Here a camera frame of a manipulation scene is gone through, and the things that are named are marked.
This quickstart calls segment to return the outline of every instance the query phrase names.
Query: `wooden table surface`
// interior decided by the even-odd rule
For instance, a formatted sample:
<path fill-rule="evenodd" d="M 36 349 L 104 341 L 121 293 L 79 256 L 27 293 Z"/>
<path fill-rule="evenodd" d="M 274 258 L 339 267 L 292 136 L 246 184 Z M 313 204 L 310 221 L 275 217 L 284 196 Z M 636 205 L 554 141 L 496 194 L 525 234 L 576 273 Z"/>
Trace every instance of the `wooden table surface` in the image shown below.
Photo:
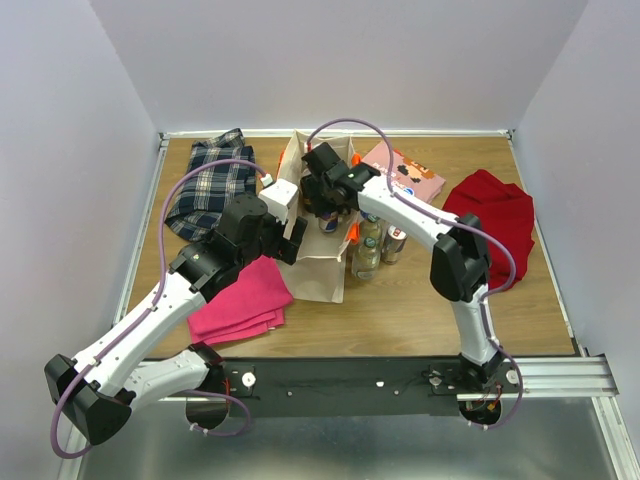
<path fill-rule="evenodd" d="M 451 189 L 466 176 L 485 168 L 505 183 L 520 184 L 509 145 L 499 137 L 394 138 L 394 147 L 432 168 L 446 179 L 433 201 L 442 207 Z M 174 138 L 169 147 L 152 209 L 152 218 L 136 273 L 129 308 L 158 281 L 156 228 L 160 206 L 172 185 L 184 174 L 194 139 Z M 258 164 L 275 176 L 287 138 L 249 138 Z M 375 138 L 356 138 L 359 153 Z M 510 352 L 572 354 L 573 347 L 558 304 L 549 270 L 534 231 L 536 245 L 524 280 L 512 290 L 491 297 L 498 338 Z M 185 242 L 165 227 L 170 262 Z M 347 274 L 344 303 L 296 300 L 286 309 L 286 325 L 252 339 L 216 347 L 225 356 L 350 356 L 455 355 L 459 338 L 451 307 L 429 282 L 430 255 L 409 240 L 393 266 L 382 264 L 376 278 L 362 283 Z M 186 321 L 152 352 L 172 356 L 191 343 Z"/>

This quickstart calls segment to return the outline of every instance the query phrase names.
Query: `white plastic casing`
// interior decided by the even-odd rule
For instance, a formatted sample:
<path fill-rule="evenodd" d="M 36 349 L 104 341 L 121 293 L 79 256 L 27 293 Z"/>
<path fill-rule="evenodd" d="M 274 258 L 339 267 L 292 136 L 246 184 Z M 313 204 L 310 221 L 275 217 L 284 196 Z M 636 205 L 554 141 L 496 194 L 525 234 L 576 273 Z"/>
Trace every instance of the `white plastic casing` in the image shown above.
<path fill-rule="evenodd" d="M 88 383 L 94 380 L 97 381 L 100 384 L 98 391 L 104 395 L 113 396 L 118 393 L 131 371 L 138 366 L 153 347 L 176 324 L 206 304 L 204 297 L 199 292 L 190 291 L 190 287 L 190 283 L 179 274 L 170 275 L 167 273 L 164 294 L 158 302 L 157 308 L 87 374 L 86 381 Z M 142 302 L 102 338 L 78 352 L 74 357 L 77 360 L 75 369 L 79 372 L 87 364 L 93 363 L 94 357 L 109 342 L 122 333 L 145 309 L 151 306 L 153 297 L 154 293 L 149 293 Z"/>
<path fill-rule="evenodd" d="M 473 294 L 473 299 L 470 302 L 451 302 L 453 315 L 456 318 L 456 325 L 460 333 L 460 353 L 476 365 L 488 362 L 496 354 L 495 347 L 487 340 L 487 333 L 484 331 L 480 313 L 481 305 L 479 299 L 487 290 L 488 287 L 486 285 L 480 287 Z M 489 317 L 490 337 L 495 342 L 498 342 L 498 339 L 495 338 L 491 311 L 488 307 L 487 316 Z"/>
<path fill-rule="evenodd" d="M 280 223 L 286 223 L 289 210 L 298 200 L 298 187 L 293 183 L 279 178 L 269 188 L 263 189 L 258 197 L 267 204 L 269 213 Z"/>
<path fill-rule="evenodd" d="M 405 192 L 398 192 L 405 196 L 414 204 L 419 204 L 425 210 L 447 220 L 454 221 L 455 214 L 443 212 L 428 203 L 424 203 Z M 364 190 L 358 193 L 358 206 L 360 210 L 377 215 L 384 220 L 391 222 L 400 230 L 415 238 L 424 245 L 430 252 L 438 240 L 438 235 L 447 233 L 451 228 L 441 223 L 436 223 L 426 215 L 405 205 L 400 200 L 391 195 L 387 188 L 385 177 L 373 177 L 364 185 Z"/>
<path fill-rule="evenodd" d="M 135 411 L 174 393 L 198 388 L 208 373 L 209 368 L 197 353 L 184 350 L 175 357 L 136 368 L 124 388 L 136 392 L 131 402 Z"/>

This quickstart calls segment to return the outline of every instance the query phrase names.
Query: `glass bottle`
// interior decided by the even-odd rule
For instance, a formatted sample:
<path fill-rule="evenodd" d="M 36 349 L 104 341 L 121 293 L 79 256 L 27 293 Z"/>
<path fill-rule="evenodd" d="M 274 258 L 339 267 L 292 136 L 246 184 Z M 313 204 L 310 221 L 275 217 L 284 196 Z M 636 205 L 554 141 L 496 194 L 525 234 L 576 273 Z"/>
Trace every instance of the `glass bottle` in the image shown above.
<path fill-rule="evenodd" d="M 380 264 L 380 251 L 377 242 L 366 237 L 353 255 L 351 273 L 360 280 L 371 280 Z"/>
<path fill-rule="evenodd" d="M 375 215 L 367 215 L 360 222 L 360 243 L 367 237 L 373 238 L 378 244 L 382 241 L 382 225 Z"/>

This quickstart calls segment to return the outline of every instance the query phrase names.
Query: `bottle label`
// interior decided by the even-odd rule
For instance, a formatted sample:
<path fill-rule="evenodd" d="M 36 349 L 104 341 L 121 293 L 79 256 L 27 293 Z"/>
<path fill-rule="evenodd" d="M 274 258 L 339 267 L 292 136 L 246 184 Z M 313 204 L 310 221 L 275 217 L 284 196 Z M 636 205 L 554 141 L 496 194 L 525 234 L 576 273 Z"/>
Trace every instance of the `bottle label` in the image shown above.
<path fill-rule="evenodd" d="M 338 228 L 338 212 L 323 213 L 318 218 L 318 226 L 325 233 L 335 232 Z"/>
<path fill-rule="evenodd" d="M 371 280 L 375 274 L 376 274 L 375 270 L 370 270 L 368 272 L 358 272 L 356 273 L 356 276 L 360 280 Z"/>

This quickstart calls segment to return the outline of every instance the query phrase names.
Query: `black plastic cover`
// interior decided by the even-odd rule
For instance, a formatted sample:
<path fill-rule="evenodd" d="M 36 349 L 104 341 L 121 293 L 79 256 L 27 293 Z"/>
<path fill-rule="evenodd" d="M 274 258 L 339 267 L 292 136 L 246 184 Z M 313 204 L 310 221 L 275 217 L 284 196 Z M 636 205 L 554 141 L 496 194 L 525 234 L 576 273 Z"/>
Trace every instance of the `black plastic cover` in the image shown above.
<path fill-rule="evenodd" d="M 53 357 L 44 367 L 49 393 L 58 403 L 71 380 L 78 374 L 73 362 L 62 355 Z M 88 384 L 84 379 L 72 392 L 62 408 L 63 413 L 85 436 L 91 445 L 100 445 L 113 437 L 129 420 L 131 408 L 127 401 L 133 392 L 121 391 L 120 397 L 111 398 L 97 392 L 99 385 Z"/>
<path fill-rule="evenodd" d="M 480 219 L 467 214 L 459 223 L 482 230 Z M 431 284 L 452 302 L 469 302 L 474 292 L 489 281 L 491 259 L 487 241 L 479 235 L 452 228 L 433 247 Z"/>
<path fill-rule="evenodd" d="M 302 161 L 317 182 L 307 179 L 304 186 L 316 216 L 351 208 L 359 210 L 358 192 L 363 190 L 368 180 L 380 175 L 379 170 L 366 163 L 349 168 L 326 142 L 303 155 Z"/>
<path fill-rule="evenodd" d="M 180 250 L 171 262 L 170 272 L 177 272 L 191 284 L 194 292 L 200 292 L 210 302 L 238 279 L 242 267 L 243 262 L 237 253 L 201 241 Z"/>
<path fill-rule="evenodd" d="M 238 195 L 225 205 L 215 232 L 233 245 L 245 247 L 255 242 L 267 211 L 267 204 L 252 193 Z"/>

